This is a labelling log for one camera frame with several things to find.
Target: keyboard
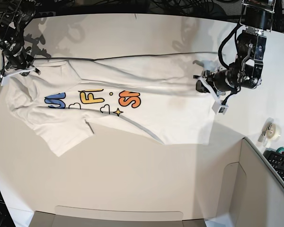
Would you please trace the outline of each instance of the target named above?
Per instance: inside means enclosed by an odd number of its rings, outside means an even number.
[[[263,155],[284,181],[284,155],[272,150],[266,150]]]

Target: t-shirt sleeve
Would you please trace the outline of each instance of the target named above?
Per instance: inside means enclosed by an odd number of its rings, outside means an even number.
[[[45,140],[50,150],[58,157],[94,134],[84,119],[45,123],[35,126],[34,131]]]

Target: tape roll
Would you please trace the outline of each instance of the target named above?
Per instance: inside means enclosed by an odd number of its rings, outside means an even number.
[[[270,130],[267,130],[266,136],[269,140],[276,140],[281,135],[281,128],[276,125],[272,124]]]

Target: table surface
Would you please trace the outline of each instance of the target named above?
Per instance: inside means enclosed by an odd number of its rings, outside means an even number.
[[[105,58],[216,52],[234,26],[189,17],[101,14],[35,19],[25,34],[39,38],[34,48],[44,48],[53,57]],[[257,144],[263,124],[272,117],[282,128],[272,148],[284,146],[284,34],[266,35],[262,85],[243,89],[229,100],[226,115],[215,117],[208,146],[164,146],[92,125],[95,137],[58,158],[9,114],[4,87],[0,92],[0,189],[7,206],[49,213],[54,213],[55,206],[70,206],[181,211],[183,219],[215,217],[223,170],[238,162],[241,139],[248,136]],[[234,61],[234,40],[223,51],[227,63]],[[120,143],[124,137],[127,144]],[[143,146],[132,150],[132,144]]]

